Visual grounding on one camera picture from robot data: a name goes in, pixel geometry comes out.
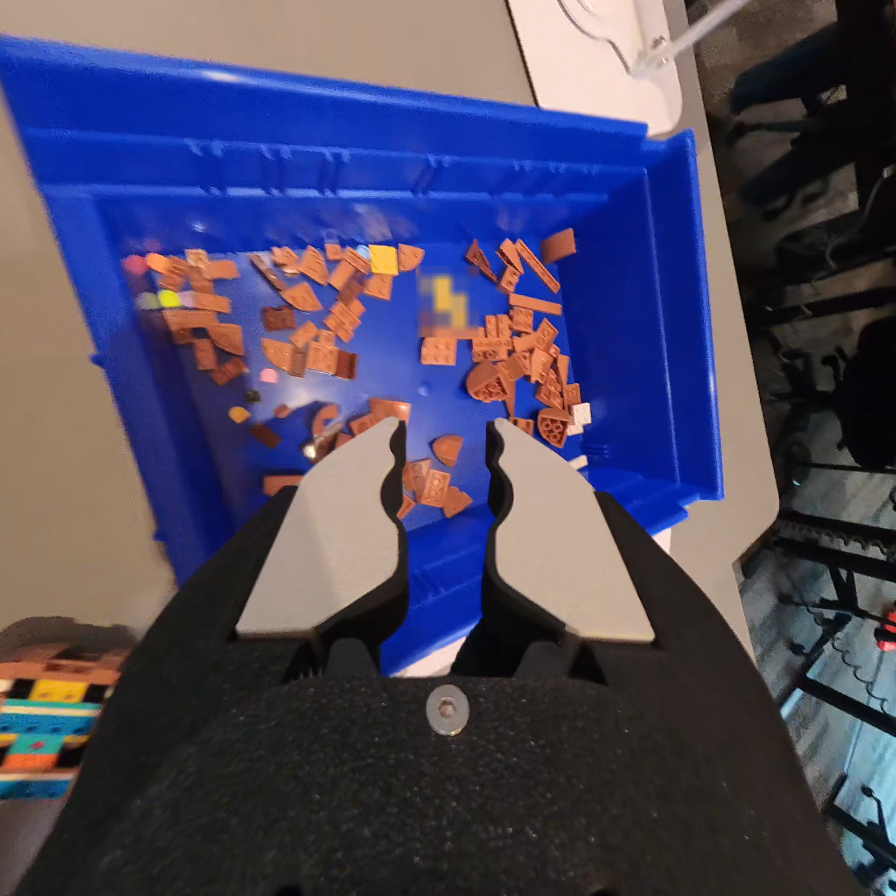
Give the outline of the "blue plastic bin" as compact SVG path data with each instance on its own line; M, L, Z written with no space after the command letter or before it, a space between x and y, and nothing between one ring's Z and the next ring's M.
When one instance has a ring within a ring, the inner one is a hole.
M177 580L265 503L266 476L308 469L311 414L409 402L407 451L457 434L454 519L411 511L410 608L383 646L397 674L479 618L489 473L473 361L420 364L418 321L450 277L471 321L506 297L465 260L573 230L549 267L551 319L594 415L560 451L654 534L723 496L721 439L693 135L294 74L2 37L2 86L98 349ZM360 296L353 379L277 373L263 308L287 308L252 265L273 247L405 244L420 266L391 299Z

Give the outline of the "black office chair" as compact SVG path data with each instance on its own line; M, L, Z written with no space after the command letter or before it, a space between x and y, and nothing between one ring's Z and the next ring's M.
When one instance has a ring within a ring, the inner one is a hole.
M895 318L868 323L836 390L842 441L857 464L895 462Z

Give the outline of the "white flat stand base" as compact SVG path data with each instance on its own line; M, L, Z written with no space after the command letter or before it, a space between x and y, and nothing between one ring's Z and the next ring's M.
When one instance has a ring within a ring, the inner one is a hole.
M642 123L651 137L682 117L678 68L669 62L633 77L632 68L677 32L678 2L508 1L537 104L548 110Z

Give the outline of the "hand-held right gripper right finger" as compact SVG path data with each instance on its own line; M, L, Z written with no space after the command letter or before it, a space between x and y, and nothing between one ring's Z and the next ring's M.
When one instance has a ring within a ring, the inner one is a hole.
M487 425L483 617L524 632L650 644L655 637L598 496L569 462L509 420Z

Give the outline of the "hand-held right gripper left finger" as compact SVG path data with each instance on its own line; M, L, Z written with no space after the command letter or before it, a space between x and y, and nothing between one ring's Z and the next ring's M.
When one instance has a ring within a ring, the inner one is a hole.
M236 632L355 639L377 653L409 609L406 424L386 418L321 460L297 487Z

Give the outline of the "pile of lego pieces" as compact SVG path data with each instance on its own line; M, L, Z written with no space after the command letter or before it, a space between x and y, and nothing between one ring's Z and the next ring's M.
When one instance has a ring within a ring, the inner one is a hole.
M591 407L556 269L575 254L574 231L441 249L156 244L121 259L164 396L197 442L194 499L220 539L386 418L408 433L401 517L416 507L452 517L481 501L479 430L493 418L588 469ZM446 434L464 440L453 468L430 448Z

